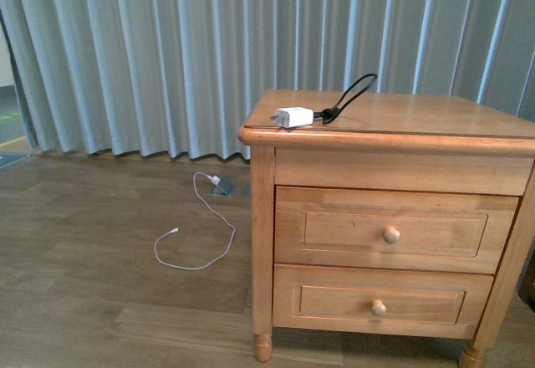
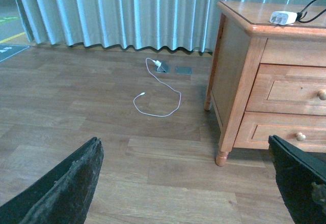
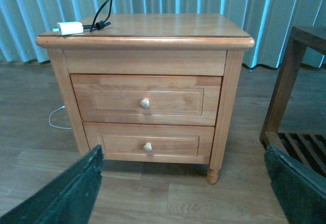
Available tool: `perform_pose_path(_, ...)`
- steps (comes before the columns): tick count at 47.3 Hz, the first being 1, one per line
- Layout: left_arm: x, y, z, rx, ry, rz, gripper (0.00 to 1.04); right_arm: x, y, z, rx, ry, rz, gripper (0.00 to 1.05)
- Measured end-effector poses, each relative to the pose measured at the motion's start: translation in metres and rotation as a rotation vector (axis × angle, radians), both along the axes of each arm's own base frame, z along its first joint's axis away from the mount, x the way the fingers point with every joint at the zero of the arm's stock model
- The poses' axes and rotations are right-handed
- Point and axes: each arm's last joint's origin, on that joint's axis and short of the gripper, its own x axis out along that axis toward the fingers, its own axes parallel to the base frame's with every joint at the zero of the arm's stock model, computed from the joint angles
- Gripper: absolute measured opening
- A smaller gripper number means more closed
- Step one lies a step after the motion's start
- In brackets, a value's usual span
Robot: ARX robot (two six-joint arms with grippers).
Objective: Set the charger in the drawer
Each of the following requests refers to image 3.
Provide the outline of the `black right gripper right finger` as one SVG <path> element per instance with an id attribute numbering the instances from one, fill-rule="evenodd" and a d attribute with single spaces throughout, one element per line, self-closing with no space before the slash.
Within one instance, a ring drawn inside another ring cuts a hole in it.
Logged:
<path id="1" fill-rule="evenodd" d="M 289 223 L 325 223 L 325 177 L 269 145 L 264 161 Z"/>

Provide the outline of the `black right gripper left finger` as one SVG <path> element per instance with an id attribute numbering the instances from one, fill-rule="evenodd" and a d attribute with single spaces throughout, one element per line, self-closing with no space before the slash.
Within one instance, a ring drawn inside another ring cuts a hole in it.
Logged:
<path id="1" fill-rule="evenodd" d="M 1 216 L 1 223 L 88 223 L 101 186 L 101 145 L 30 198 Z"/>

